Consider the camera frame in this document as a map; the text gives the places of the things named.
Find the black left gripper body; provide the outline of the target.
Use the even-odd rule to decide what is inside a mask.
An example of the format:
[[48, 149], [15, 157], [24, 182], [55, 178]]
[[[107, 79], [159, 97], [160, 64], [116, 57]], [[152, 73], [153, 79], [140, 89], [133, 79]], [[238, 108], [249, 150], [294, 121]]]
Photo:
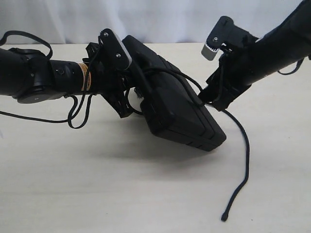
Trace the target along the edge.
[[117, 69], [112, 56], [98, 43], [90, 42], [86, 47], [88, 58], [84, 63], [90, 67], [90, 92], [100, 94], [121, 118], [133, 113], [125, 92], [134, 87], [130, 72]]

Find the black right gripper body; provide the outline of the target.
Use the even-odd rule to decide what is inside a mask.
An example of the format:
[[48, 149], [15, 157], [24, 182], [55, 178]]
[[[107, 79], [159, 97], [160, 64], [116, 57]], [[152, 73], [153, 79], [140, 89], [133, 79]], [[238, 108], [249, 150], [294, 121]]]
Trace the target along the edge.
[[229, 81], [229, 62], [244, 48], [255, 43], [257, 37], [248, 31], [234, 25], [228, 39], [219, 50], [223, 52], [219, 58], [218, 69], [207, 79], [207, 88], [214, 91], [213, 106], [218, 111], [225, 110], [238, 97], [244, 88], [234, 88]]

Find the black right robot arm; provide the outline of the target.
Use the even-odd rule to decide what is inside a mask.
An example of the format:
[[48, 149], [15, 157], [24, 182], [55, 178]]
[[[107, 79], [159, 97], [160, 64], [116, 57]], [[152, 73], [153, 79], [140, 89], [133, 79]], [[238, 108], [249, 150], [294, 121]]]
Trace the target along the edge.
[[303, 0], [276, 28], [257, 38], [222, 16], [208, 35], [201, 54], [219, 67], [198, 95], [218, 111], [226, 109], [251, 85], [311, 55], [311, 2]]

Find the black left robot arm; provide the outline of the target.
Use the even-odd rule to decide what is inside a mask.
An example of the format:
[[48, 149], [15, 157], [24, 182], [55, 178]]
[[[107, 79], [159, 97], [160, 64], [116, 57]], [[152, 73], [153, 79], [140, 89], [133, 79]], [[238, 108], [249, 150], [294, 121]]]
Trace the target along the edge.
[[0, 50], [0, 93], [19, 103], [101, 95], [121, 118], [132, 114], [119, 70], [103, 47], [90, 43], [83, 62], [51, 60], [33, 49]]

